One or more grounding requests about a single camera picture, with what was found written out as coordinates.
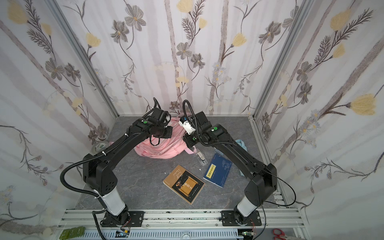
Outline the brown black book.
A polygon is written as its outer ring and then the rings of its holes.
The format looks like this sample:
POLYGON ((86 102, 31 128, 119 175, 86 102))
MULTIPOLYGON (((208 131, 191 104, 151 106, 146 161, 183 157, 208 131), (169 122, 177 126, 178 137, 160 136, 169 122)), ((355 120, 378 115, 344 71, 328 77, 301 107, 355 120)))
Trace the brown black book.
POLYGON ((180 165, 171 171, 163 183, 190 205, 194 203, 205 186, 201 179, 180 165))

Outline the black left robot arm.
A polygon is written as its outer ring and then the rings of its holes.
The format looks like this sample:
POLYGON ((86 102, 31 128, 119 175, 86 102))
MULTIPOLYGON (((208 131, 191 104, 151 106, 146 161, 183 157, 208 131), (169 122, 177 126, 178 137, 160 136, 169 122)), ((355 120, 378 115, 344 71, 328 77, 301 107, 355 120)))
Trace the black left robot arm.
POLYGON ((103 209, 93 212, 93 216, 105 215, 101 222, 96 223, 98 227, 127 226, 131 220, 129 208, 117 190, 118 179, 113 170, 118 163, 145 140, 169 139, 172 136, 173 128, 169 126, 171 115, 161 109, 156 99, 154 103, 154 107, 129 126, 117 141, 100 153, 86 155, 82 161, 63 169, 60 175, 64 187, 91 195, 101 203, 103 209), (66 173, 78 166, 83 167, 83 181, 89 186, 89 191, 73 187, 65 179, 66 173))

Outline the pink student backpack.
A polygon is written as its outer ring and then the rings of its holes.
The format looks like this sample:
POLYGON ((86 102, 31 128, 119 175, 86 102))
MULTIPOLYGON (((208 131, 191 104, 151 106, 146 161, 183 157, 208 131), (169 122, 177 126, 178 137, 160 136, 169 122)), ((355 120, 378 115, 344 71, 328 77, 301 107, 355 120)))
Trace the pink student backpack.
POLYGON ((157 146, 153 146, 150 140, 147 139, 138 144, 134 150, 142 157, 152 159, 171 159, 186 152, 193 155, 197 153, 197 149, 193 147, 193 150, 187 147, 187 144, 183 140, 183 136, 186 133, 185 129, 179 124, 180 118, 172 117, 170 126, 173 127, 172 137, 170 139, 161 139, 157 146))

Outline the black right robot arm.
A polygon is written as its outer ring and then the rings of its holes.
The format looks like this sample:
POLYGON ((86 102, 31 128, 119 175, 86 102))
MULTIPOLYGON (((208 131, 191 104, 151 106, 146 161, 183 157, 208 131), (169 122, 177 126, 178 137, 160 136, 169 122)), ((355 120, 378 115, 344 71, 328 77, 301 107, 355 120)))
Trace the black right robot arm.
POLYGON ((286 185, 288 183, 278 177, 273 164, 265 165, 254 158, 222 125, 212 125, 204 112, 195 114, 188 100, 183 101, 182 108, 184 113, 182 126, 187 132, 183 139, 187 147, 199 143, 205 147, 216 148, 250 180, 244 190, 245 196, 234 208, 235 221, 239 225, 244 225, 251 218, 251 214, 277 190, 278 180, 286 185))

